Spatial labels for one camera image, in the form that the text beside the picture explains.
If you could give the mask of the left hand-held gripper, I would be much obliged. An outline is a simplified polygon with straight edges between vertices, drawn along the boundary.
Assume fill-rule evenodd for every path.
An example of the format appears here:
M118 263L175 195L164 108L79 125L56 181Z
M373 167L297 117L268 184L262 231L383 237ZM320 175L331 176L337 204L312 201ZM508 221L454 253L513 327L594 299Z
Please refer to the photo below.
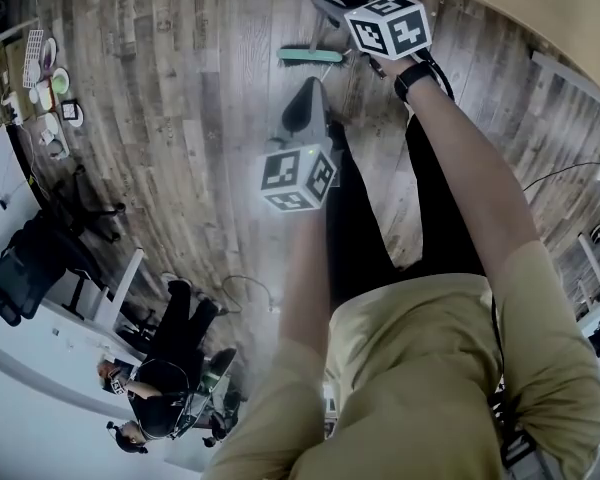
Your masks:
M302 132L306 142L328 136L330 104L322 82L309 77L284 108L279 136ZM259 158L261 197L279 212L319 210L336 176L336 165L320 144L279 150Z

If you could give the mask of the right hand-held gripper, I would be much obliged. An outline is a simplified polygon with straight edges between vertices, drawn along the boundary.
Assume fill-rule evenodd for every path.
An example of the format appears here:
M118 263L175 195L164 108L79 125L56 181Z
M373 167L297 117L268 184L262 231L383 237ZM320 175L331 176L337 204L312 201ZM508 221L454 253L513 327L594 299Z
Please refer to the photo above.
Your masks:
M418 0L311 2L336 28L347 22L357 48L363 53L398 60L432 44L426 9Z

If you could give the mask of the person's right forearm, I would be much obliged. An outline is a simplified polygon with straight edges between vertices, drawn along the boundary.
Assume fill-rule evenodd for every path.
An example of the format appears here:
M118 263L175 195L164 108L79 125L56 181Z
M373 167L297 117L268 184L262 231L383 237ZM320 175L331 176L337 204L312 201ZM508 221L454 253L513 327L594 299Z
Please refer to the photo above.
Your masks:
M406 97L446 181L419 184L423 259L454 266L478 259L494 285L509 257L539 239L525 195L499 152L431 76L412 83Z

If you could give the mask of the person's left forearm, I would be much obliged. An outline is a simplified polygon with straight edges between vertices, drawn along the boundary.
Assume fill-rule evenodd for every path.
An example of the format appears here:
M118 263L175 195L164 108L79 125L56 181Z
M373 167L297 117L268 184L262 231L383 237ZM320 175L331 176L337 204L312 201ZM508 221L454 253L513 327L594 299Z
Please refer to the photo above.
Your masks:
M295 213L293 224L279 335L325 358L331 315L326 211Z

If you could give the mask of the black wristwatch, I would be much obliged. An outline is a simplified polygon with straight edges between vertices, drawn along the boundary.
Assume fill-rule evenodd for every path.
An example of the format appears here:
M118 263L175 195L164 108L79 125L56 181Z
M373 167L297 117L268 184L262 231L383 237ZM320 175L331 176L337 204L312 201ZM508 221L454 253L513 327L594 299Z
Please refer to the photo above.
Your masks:
M407 103L410 89L426 78L438 82L432 67L427 62L418 62L395 77L394 91L403 103Z

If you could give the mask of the person's black trousers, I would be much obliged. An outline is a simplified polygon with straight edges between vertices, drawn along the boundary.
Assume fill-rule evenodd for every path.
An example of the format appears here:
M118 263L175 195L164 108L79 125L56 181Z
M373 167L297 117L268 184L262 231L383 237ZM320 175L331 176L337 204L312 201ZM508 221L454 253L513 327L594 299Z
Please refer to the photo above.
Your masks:
M387 252L343 125L334 121L329 132L341 153L340 185L329 190L326 202L332 310L359 295L401 281L441 274L485 275L434 150L416 117L407 125L405 141L417 182L423 250L421 259L405 269L395 267Z

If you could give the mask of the grey round object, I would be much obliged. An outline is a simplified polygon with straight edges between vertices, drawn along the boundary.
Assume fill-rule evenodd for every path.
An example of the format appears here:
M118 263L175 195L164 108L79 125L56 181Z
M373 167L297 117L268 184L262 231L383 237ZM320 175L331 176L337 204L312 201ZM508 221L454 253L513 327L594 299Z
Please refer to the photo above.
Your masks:
M55 137L46 145L48 156L55 161L60 161L70 156L70 150L60 137Z

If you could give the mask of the beige container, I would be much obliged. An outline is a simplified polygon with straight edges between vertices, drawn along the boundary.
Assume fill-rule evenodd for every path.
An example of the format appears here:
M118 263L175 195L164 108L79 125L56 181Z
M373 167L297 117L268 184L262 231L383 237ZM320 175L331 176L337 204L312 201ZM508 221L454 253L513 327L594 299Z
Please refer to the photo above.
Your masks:
M43 110L49 111L55 106L55 96L49 78L39 81L34 87L37 102Z

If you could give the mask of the purple plate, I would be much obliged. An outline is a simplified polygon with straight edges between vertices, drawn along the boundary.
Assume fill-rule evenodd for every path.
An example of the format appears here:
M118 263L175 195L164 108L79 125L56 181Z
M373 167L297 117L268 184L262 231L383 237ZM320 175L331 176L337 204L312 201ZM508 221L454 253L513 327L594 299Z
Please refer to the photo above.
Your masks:
M49 71L55 64L57 57L57 43L53 37L45 40L42 46L40 65L43 71Z

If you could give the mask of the person's beige shirt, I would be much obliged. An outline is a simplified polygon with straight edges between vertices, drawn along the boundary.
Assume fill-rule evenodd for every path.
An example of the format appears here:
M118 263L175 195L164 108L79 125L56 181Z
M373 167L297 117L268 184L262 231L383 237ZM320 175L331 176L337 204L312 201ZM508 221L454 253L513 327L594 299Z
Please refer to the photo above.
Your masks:
M446 274L348 301L326 359L281 340L203 480L501 480L498 384L564 480L585 480L600 368L538 241L495 285Z

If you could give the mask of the white grid tray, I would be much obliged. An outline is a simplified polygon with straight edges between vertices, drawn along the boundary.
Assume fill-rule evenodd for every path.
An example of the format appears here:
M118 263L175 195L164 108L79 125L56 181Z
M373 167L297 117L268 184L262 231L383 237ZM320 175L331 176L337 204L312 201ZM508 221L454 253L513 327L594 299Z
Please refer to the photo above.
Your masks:
M40 80L43 39L44 31L42 29L32 29L28 33L23 65L23 87L26 89L34 88Z

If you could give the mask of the wooden crate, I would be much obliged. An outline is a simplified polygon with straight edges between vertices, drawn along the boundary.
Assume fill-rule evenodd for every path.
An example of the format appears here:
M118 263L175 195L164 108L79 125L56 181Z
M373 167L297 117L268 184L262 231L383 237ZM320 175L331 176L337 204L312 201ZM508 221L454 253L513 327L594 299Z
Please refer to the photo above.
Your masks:
M8 121L6 109L1 104L1 99L12 91L17 93L23 114L23 122L34 114L34 107L29 100L28 89L23 87L25 49L23 39L15 40L9 44L0 43L0 125L12 124Z

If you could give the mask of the black office chair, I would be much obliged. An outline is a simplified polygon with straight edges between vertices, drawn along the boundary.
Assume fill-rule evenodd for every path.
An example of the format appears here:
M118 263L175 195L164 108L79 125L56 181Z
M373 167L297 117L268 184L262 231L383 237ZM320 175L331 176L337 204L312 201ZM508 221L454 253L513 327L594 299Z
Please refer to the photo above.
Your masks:
M1 252L0 317L11 327L32 319L52 286L68 272L78 276L71 302L65 306L72 314L77 313L85 281L92 281L98 288L104 286L102 270L80 236L89 231L109 244L116 243L120 235L105 232L99 221L125 213L126 206L116 203L109 210L88 209L80 195L80 180L85 173L82 165L72 173L71 197L63 193L65 182L56 182L52 193L58 209L39 211L14 233Z

